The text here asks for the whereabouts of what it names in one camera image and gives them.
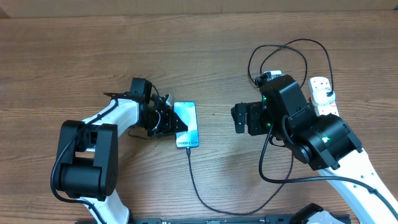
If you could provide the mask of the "blue Galaxy smartphone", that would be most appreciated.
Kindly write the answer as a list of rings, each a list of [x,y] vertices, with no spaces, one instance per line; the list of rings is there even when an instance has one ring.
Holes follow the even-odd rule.
[[[187,132],[175,133],[177,148],[198,147],[200,144],[197,123],[196,104],[193,101],[177,101],[174,112],[188,126]]]

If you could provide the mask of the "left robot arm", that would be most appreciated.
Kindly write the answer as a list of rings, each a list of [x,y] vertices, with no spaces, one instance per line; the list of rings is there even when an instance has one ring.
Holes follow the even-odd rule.
[[[171,95],[152,93],[145,78],[133,78],[124,93],[107,93],[109,105],[83,121],[67,120],[60,129],[50,188],[59,201],[84,205],[95,223],[133,223],[116,191],[118,138],[135,126],[149,138],[188,130],[171,105]]]

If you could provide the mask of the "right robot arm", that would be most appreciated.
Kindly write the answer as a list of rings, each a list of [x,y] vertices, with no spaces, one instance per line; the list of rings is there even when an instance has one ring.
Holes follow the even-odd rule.
[[[397,223],[397,200],[373,168],[354,131],[338,115],[318,115],[290,76],[260,77],[262,100],[231,109],[237,133],[282,141],[317,177],[274,179],[275,184],[326,180],[361,223]]]

